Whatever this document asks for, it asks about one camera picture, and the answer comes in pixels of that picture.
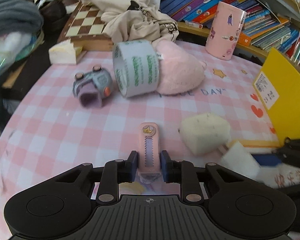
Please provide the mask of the pink sticker cylinder container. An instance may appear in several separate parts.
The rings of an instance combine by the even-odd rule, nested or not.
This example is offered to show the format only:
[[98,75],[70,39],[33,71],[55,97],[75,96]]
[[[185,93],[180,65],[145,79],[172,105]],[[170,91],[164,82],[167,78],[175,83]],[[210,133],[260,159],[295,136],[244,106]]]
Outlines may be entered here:
[[246,15],[244,10],[219,2],[206,41],[206,51],[218,59],[229,61],[236,48]]

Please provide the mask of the clear packing tape roll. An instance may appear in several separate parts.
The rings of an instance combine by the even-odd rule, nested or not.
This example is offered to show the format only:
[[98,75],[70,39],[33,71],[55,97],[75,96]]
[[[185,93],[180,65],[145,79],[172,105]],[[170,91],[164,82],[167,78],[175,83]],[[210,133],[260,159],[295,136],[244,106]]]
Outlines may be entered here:
[[159,59],[147,40],[119,42],[113,46],[113,67],[125,98],[151,93],[159,84]]

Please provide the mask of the wooden chessboard box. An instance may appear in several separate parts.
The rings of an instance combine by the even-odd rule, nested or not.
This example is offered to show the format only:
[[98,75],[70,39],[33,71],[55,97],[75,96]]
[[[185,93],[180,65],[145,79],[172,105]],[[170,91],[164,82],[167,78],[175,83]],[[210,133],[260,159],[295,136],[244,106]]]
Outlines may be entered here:
[[97,7],[79,2],[64,26],[58,42],[70,40],[74,46],[82,47],[86,51],[111,51],[113,42],[102,34],[106,25],[101,21],[101,15],[102,12]]

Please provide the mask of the pink plush toy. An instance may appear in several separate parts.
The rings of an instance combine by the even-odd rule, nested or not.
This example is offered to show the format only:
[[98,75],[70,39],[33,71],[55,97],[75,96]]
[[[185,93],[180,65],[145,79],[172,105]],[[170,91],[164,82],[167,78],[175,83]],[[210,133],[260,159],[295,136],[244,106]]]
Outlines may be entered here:
[[162,95],[185,93],[197,88],[205,78],[207,64],[174,42],[161,40],[155,46],[159,55],[159,84]]

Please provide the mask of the white foam wedge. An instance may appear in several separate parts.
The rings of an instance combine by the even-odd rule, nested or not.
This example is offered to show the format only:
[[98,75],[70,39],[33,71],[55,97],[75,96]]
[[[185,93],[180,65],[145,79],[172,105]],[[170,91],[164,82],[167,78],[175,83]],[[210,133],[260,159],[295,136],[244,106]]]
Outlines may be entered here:
[[71,40],[65,40],[49,49],[49,60],[51,64],[76,65],[85,53],[83,47],[76,47]]

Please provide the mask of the cream sponge block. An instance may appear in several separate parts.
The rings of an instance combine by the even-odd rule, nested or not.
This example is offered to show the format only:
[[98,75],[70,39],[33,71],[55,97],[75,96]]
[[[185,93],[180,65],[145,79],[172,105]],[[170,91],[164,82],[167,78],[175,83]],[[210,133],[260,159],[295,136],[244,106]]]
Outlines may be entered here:
[[212,152],[230,140],[230,124],[214,113],[203,113],[183,119],[179,134],[193,155]]

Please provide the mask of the cream canvas bag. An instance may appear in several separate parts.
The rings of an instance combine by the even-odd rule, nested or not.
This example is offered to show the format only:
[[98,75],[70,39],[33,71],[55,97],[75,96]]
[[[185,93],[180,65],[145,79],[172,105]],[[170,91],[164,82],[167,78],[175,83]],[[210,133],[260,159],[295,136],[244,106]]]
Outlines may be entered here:
[[160,40],[174,42],[179,35],[177,22],[162,13],[154,0],[80,1],[102,12],[102,34],[113,43],[144,39],[156,45]]

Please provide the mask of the yellow cardboard box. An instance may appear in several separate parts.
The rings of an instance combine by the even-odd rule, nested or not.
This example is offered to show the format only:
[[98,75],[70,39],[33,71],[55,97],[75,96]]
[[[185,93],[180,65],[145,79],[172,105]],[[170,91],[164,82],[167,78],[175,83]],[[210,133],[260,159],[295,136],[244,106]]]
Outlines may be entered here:
[[300,139],[300,67],[271,49],[253,81],[279,143]]

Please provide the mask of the orange white small box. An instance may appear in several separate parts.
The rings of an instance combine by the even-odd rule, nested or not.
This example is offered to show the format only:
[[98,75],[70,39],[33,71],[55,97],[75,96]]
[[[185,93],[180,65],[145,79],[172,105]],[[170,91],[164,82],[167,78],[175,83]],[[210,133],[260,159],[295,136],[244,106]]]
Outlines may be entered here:
[[193,27],[193,28],[199,28],[199,29],[203,29],[203,24],[197,23],[197,22],[192,22],[192,21],[185,21],[185,24],[188,27]]

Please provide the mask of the white sponge block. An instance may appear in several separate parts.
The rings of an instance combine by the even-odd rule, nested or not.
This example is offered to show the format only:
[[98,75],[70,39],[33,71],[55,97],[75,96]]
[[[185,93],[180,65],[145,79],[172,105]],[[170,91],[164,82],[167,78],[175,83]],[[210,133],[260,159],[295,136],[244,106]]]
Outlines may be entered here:
[[218,164],[247,178],[258,180],[261,178],[263,168],[274,167],[261,166],[253,158],[253,153],[267,154],[270,152],[264,153],[258,148],[246,148],[240,142],[235,142],[223,153]]

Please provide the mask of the grey folded cloth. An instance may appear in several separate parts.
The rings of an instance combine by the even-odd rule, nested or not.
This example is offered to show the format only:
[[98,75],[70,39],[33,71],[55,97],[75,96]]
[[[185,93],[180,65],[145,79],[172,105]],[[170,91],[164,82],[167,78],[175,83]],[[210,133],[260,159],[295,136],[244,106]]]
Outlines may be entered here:
[[12,32],[36,33],[44,20],[37,6],[26,0],[0,0],[0,37]]

